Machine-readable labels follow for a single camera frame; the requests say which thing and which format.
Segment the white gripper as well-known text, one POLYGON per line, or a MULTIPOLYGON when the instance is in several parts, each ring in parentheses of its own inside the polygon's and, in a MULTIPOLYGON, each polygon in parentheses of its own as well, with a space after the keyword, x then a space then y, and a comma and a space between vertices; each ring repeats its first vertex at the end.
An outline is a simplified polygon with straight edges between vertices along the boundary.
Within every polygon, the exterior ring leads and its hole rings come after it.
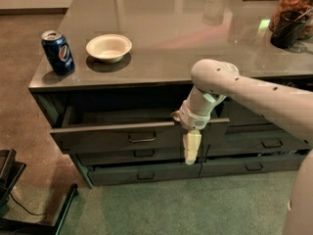
POLYGON ((179 110, 174 111, 171 116, 175 121, 181 123, 188 132, 183 135, 184 158, 186 165, 193 165, 197 159, 201 144, 201 133, 210 120, 210 115, 201 116, 190 110, 187 101, 184 101, 179 110))

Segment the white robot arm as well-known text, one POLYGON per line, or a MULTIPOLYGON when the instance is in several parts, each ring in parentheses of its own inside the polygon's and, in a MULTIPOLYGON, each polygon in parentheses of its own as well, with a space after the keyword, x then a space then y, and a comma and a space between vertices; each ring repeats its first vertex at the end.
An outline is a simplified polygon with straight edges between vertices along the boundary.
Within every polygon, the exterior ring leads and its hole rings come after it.
POLYGON ((313 235, 313 92, 242 76, 235 65, 210 59, 194 64, 191 79, 194 87, 173 113, 187 130, 185 163, 195 162, 212 110, 233 99, 311 148, 291 190, 283 235, 313 235))

